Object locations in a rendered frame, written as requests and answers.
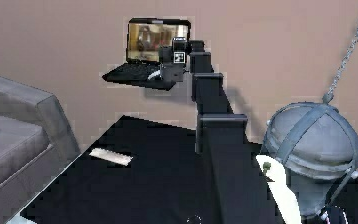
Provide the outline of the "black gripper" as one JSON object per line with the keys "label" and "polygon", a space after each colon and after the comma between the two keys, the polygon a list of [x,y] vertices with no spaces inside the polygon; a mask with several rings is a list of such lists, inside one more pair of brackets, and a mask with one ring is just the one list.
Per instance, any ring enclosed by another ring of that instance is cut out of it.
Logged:
{"label": "black gripper", "polygon": [[147,79],[161,78],[167,82],[181,82],[185,70],[185,53],[174,52],[170,46],[158,50],[160,70],[151,73]]}

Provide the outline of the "black laptop computer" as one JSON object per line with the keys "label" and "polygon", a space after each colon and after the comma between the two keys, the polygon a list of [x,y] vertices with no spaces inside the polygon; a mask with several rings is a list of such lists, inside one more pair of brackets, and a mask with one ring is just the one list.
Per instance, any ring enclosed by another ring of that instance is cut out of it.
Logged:
{"label": "black laptop computer", "polygon": [[184,19],[132,18],[128,22],[126,62],[107,72],[107,82],[169,91],[177,82],[147,77],[160,70],[158,50],[170,46],[174,52],[188,54],[191,23]]}

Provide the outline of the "white remote control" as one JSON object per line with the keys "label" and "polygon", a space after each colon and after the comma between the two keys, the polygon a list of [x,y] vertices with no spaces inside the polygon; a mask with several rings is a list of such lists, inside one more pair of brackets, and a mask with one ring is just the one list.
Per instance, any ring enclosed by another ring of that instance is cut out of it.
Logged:
{"label": "white remote control", "polygon": [[89,155],[122,166],[127,166],[133,159],[132,156],[123,155],[103,148],[93,148]]}

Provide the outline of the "black table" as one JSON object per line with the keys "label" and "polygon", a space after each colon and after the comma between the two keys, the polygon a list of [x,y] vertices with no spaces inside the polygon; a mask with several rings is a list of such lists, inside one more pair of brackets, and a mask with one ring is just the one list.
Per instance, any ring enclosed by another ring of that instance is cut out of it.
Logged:
{"label": "black table", "polygon": [[23,211],[36,224],[206,224],[213,202],[195,133],[123,116],[96,147],[127,166],[81,154]]}

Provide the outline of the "grey sofa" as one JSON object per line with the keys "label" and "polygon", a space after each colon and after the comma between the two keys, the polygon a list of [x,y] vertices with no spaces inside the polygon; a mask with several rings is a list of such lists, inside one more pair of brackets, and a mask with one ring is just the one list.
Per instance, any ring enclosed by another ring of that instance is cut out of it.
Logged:
{"label": "grey sofa", "polygon": [[0,76],[0,224],[79,154],[54,94]]}

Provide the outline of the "grey round hanging lamp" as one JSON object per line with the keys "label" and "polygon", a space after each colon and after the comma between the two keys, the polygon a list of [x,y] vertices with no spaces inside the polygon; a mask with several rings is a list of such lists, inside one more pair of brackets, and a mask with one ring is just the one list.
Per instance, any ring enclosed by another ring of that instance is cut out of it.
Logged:
{"label": "grey round hanging lamp", "polygon": [[358,135],[327,103],[298,102],[267,121],[261,151],[285,169],[301,218],[318,216],[358,177]]}

